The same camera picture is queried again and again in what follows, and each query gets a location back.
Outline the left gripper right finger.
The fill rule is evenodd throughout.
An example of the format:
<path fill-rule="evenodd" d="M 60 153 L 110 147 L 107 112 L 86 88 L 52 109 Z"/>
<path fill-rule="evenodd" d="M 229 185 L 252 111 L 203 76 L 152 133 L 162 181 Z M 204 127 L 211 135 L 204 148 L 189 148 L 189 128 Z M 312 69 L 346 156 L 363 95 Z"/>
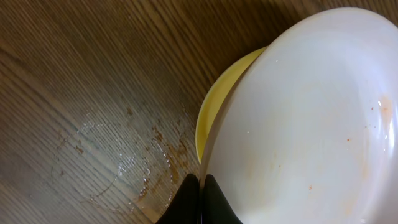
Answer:
<path fill-rule="evenodd" d="M 216 179 L 208 174 L 202 191 L 202 224 L 242 224 Z"/>

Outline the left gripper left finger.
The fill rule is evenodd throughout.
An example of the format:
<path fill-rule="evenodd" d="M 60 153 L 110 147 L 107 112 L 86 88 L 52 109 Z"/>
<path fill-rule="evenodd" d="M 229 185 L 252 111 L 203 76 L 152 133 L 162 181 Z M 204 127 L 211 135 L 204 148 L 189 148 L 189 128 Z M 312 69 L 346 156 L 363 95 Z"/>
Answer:
<path fill-rule="evenodd" d="M 199 181 L 195 175 L 188 174 L 156 224 L 196 224 L 198 200 Z"/>

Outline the yellow-green plate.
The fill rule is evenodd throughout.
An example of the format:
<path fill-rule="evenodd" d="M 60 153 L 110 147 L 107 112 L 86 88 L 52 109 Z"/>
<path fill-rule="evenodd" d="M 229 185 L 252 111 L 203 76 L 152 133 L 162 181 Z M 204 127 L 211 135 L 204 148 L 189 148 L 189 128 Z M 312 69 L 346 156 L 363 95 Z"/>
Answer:
<path fill-rule="evenodd" d="M 211 126 L 215 120 L 224 99 L 245 69 L 265 51 L 267 47 L 260 48 L 245 55 L 229 66 L 214 82 L 205 96 L 199 110 L 195 128 L 195 147 L 199 163 L 203 157 L 205 144 Z"/>

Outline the white plate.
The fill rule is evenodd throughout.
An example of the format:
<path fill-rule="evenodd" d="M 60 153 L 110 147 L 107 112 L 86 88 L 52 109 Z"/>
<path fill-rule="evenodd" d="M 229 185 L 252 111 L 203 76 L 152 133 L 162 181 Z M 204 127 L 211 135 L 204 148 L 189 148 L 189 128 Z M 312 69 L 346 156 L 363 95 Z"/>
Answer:
<path fill-rule="evenodd" d="M 287 29 L 221 105 L 208 174 L 243 223 L 396 223 L 396 25 L 344 7 Z"/>

